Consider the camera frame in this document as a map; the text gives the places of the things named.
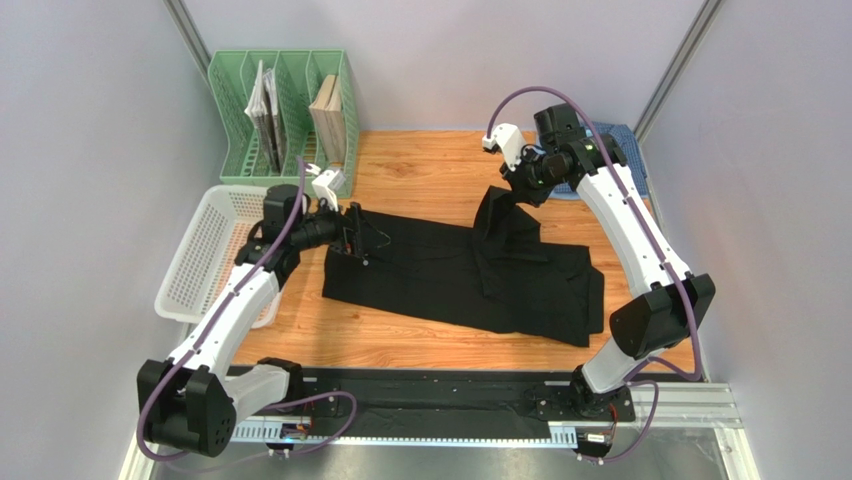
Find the black long sleeve shirt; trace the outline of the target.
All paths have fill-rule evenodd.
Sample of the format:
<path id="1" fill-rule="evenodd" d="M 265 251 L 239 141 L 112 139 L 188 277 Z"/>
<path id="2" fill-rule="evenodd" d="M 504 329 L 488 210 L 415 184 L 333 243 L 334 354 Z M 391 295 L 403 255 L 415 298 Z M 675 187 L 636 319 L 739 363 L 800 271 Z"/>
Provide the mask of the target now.
<path id="1" fill-rule="evenodd" d="M 327 299 L 578 347 L 604 329 L 605 280 L 588 247 L 543 241 L 505 189 L 486 190 L 470 227 L 364 216 L 365 259 L 326 254 Z"/>

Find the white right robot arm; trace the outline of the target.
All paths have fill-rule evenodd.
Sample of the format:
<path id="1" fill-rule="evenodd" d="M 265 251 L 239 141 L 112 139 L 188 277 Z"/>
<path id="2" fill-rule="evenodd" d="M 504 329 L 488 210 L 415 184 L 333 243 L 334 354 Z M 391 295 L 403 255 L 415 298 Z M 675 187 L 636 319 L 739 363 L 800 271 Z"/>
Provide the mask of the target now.
<path id="1" fill-rule="evenodd" d="M 535 114 L 537 144 L 509 123 L 490 124 L 482 147 L 503 157 L 502 177 L 525 203 L 538 206 L 567 184 L 603 227 L 624 269 L 631 300 L 610 317 L 611 337 L 572 375 L 569 403 L 592 417 L 660 354 L 691 338 L 715 295 L 656 225 L 617 142 L 600 135 L 563 103 Z"/>

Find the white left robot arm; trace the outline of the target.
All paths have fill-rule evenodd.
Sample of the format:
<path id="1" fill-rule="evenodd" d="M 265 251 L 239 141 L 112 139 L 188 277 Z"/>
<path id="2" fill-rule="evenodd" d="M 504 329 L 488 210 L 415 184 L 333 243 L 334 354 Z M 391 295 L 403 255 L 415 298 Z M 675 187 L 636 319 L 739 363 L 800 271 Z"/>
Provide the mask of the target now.
<path id="1" fill-rule="evenodd" d="M 148 458 L 216 457 L 246 418 L 319 401 L 306 394 L 303 369 L 295 362 L 267 357 L 245 374 L 227 376 L 252 324 L 283 290 L 303 251 L 326 245 L 357 260 L 366 257 L 367 220 L 360 204 L 341 209 L 323 199 L 315 212 L 309 207 L 302 187 L 269 188 L 262 217 L 210 311 L 166 359 L 148 360 L 140 368 L 135 435 Z"/>

